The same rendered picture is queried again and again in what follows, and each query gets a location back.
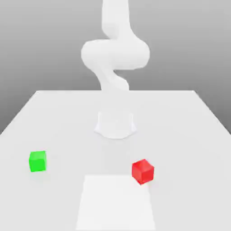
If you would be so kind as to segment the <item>small red cube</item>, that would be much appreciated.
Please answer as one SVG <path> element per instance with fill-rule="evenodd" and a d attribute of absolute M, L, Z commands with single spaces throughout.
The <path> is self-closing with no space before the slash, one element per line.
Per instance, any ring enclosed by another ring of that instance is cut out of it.
<path fill-rule="evenodd" d="M 146 159 L 139 160 L 132 164 L 132 177 L 143 185 L 154 179 L 154 166 Z"/>

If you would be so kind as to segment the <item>small green cube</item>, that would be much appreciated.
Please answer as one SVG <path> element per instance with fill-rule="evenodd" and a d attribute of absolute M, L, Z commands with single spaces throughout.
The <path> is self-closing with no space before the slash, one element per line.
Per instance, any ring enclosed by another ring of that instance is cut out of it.
<path fill-rule="evenodd" d="M 47 166 L 46 151 L 34 151 L 29 156 L 31 172 L 45 171 Z"/>

